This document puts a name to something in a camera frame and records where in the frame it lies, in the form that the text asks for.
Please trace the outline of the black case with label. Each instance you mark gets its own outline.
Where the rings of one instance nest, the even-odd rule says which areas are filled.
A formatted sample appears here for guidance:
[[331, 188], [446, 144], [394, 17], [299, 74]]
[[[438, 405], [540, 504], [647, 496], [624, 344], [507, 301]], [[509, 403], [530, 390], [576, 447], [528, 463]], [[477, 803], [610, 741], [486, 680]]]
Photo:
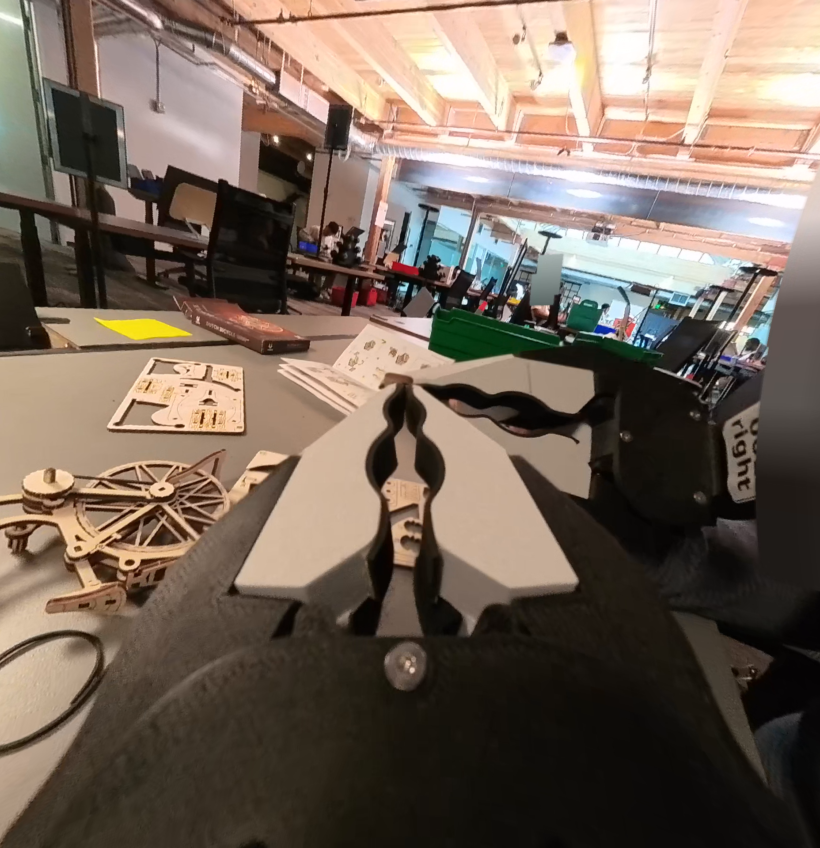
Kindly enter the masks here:
[[21, 267], [0, 262], [0, 353], [44, 349], [51, 349], [51, 341]]

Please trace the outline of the black speaker on stand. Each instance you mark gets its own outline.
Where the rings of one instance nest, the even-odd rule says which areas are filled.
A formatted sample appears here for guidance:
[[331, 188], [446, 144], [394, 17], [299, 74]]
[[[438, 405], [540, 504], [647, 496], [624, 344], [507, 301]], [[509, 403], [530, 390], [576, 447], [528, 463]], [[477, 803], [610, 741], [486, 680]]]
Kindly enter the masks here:
[[[320, 235], [324, 232], [324, 221], [327, 213], [327, 204], [330, 195], [330, 181], [334, 153], [347, 151], [352, 125], [352, 108], [347, 105], [331, 104], [328, 111], [328, 120], [324, 133], [324, 147], [328, 155], [328, 164], [323, 186], [323, 204], [320, 220]], [[343, 233], [338, 227], [335, 233], [338, 239], [334, 239], [334, 248], [331, 259], [334, 264], [344, 268], [352, 267], [352, 238]]]

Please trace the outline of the black rubber band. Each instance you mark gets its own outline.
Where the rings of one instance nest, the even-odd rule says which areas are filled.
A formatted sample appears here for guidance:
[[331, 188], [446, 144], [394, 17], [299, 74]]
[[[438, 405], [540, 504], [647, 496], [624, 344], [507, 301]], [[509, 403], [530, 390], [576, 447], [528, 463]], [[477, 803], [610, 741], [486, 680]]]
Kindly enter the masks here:
[[10, 663], [25, 652], [31, 651], [34, 648], [41, 647], [50, 642], [62, 640], [83, 641], [94, 649], [95, 663], [91, 672], [88, 674], [80, 689], [72, 697], [72, 700], [65, 710], [49, 722], [45, 723], [42, 727], [35, 730], [33, 733], [0, 744], [0, 757], [7, 756], [24, 748], [33, 746], [42, 739], [53, 734], [56, 730], [60, 729], [89, 702], [91, 697], [99, 688], [99, 685], [102, 683], [106, 671], [106, 654], [104, 644], [99, 636], [77, 629], [48, 631], [34, 635], [33, 637], [14, 644], [12, 647], [0, 653], [0, 671], [10, 665]]

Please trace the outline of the wooden bicycle model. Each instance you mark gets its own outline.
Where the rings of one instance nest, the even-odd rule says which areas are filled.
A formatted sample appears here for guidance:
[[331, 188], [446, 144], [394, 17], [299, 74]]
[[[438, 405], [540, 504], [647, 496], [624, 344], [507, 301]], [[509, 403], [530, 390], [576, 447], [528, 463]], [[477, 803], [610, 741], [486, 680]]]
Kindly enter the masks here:
[[162, 583], [230, 511], [218, 478], [225, 457], [133, 461], [92, 476], [47, 467], [27, 474], [20, 493], [1, 495], [0, 507], [20, 509], [0, 518], [10, 552], [21, 555], [39, 528], [52, 528], [76, 577], [78, 588], [49, 599], [45, 612], [111, 615]]

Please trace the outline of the long dark wooden desk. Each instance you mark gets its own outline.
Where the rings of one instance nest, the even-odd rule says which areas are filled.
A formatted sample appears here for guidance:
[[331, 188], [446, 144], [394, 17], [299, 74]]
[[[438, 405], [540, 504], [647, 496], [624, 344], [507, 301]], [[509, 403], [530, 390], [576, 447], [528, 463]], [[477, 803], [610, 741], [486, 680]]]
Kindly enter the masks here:
[[35, 306], [49, 306], [44, 260], [36, 216], [69, 227], [75, 232], [75, 265], [80, 304], [85, 309], [108, 307], [106, 272], [101, 248], [101, 235], [116, 235], [148, 242], [167, 244], [194, 252], [207, 248], [207, 239], [188, 231], [159, 227], [118, 216], [86, 210], [48, 199], [0, 191], [0, 209], [18, 213], [26, 281]]

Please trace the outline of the person's right forearm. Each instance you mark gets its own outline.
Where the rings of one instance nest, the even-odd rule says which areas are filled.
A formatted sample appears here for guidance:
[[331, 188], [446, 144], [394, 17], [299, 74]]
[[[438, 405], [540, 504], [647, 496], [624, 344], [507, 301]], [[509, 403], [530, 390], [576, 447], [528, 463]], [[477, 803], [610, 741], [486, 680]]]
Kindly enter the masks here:
[[688, 530], [648, 526], [624, 546], [675, 609], [726, 609], [765, 586], [758, 573], [755, 519], [719, 518]]

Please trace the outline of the framed screen on stand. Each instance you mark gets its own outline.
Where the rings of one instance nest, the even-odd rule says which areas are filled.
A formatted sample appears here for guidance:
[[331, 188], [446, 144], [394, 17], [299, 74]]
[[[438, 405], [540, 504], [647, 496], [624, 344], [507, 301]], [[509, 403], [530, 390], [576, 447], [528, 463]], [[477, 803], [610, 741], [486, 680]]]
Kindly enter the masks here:
[[81, 304], [108, 306], [104, 212], [98, 202], [101, 186], [127, 188], [128, 152], [122, 106], [43, 79], [49, 156], [53, 169], [78, 182], [81, 205], [74, 209], [76, 262]]

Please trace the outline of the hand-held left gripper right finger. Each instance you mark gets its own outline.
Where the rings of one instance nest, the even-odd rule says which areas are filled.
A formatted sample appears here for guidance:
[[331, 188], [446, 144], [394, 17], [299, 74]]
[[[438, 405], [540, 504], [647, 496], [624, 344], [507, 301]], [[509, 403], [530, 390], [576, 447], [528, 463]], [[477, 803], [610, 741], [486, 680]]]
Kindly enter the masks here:
[[407, 388], [407, 427], [429, 489], [414, 569], [422, 632], [472, 632], [490, 607], [578, 587], [503, 447], [416, 385]]

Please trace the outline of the white instruction booklet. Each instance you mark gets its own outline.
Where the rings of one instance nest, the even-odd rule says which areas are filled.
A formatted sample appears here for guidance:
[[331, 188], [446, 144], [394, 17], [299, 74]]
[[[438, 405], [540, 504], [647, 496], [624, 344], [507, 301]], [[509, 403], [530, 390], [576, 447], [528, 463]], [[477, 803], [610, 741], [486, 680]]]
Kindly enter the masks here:
[[387, 374], [450, 365], [418, 340], [385, 328], [363, 329], [332, 365], [284, 358], [279, 373], [331, 408], [350, 415], [376, 394]]

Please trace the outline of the black mesh office chair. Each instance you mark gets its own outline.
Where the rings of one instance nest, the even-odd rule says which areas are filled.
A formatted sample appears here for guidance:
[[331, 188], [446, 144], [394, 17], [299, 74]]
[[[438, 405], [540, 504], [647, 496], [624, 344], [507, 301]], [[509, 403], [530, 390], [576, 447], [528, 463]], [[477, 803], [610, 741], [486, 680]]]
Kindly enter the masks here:
[[296, 207], [220, 180], [206, 251], [207, 294], [251, 313], [287, 314]]

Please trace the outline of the brown model kit box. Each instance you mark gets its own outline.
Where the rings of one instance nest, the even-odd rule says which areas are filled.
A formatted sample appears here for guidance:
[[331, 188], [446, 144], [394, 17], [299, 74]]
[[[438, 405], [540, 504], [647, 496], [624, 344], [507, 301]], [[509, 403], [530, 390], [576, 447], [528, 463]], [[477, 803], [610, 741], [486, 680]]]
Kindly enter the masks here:
[[309, 351], [308, 338], [265, 317], [246, 313], [235, 303], [179, 295], [173, 299], [190, 323], [259, 355], [294, 355]]

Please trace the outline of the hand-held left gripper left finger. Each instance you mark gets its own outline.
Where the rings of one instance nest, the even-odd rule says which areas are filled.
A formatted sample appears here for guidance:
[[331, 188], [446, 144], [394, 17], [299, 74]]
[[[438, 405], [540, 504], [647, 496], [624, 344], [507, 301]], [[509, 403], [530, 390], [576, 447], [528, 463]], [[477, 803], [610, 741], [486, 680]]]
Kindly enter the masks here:
[[388, 385], [298, 458], [235, 589], [301, 603], [382, 602], [391, 582], [390, 507], [405, 387]]

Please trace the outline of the wooden parts sheet with engraving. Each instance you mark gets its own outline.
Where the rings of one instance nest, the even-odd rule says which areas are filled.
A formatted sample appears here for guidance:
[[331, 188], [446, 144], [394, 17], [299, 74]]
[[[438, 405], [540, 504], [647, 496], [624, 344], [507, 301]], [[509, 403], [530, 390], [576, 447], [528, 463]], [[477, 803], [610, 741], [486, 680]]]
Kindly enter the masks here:
[[152, 357], [110, 418], [107, 430], [244, 434], [244, 370], [239, 366]]

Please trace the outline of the yellow sticky note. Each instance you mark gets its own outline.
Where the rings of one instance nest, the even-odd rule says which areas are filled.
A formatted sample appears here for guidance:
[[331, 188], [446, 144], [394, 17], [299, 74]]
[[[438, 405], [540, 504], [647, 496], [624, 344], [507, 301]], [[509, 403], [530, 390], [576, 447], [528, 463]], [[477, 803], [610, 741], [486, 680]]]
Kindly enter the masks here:
[[132, 341], [150, 341], [161, 338], [191, 337], [192, 333], [157, 319], [112, 320], [95, 317], [95, 321], [113, 333]]

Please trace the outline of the chair with tan back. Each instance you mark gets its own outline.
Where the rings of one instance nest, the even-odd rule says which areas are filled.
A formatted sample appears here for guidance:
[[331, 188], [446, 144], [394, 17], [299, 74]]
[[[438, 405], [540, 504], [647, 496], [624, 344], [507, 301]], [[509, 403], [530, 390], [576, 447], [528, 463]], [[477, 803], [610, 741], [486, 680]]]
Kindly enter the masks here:
[[195, 238], [207, 235], [213, 227], [217, 188], [217, 180], [169, 164], [161, 186], [158, 226], [187, 231]]

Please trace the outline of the wooden parts sheet with holes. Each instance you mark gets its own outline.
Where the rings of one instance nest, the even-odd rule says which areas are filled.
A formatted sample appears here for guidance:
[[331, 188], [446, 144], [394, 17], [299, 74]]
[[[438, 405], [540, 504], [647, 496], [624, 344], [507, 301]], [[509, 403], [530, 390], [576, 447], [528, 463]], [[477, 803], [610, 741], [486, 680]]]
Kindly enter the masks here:
[[[228, 492], [229, 503], [241, 502], [257, 485], [269, 478], [286, 459], [286, 454], [258, 451], [245, 472]], [[389, 478], [382, 488], [389, 509], [393, 561], [396, 567], [415, 567], [421, 549], [423, 511], [429, 489], [424, 483]]]

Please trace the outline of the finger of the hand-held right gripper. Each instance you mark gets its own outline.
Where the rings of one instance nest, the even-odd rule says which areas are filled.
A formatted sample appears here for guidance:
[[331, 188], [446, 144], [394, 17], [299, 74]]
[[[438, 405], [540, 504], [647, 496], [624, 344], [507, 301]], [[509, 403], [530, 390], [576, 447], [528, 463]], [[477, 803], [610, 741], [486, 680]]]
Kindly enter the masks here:
[[591, 370], [517, 355], [420, 369], [414, 383], [459, 416], [508, 425], [576, 420], [596, 397]]
[[531, 403], [526, 408], [495, 404], [485, 408], [465, 400], [447, 405], [512, 458], [527, 462], [564, 493], [585, 499], [592, 483], [592, 427], [589, 423]]

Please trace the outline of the green plastic bin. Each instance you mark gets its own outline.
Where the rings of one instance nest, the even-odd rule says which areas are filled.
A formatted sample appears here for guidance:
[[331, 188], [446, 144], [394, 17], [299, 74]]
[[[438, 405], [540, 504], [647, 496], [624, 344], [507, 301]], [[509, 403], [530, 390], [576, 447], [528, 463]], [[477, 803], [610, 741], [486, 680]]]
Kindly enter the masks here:
[[430, 351], [454, 362], [585, 345], [649, 366], [658, 366], [663, 359], [659, 352], [635, 347], [610, 334], [566, 327], [563, 335], [559, 335], [458, 309], [438, 310], [434, 314], [428, 341]]

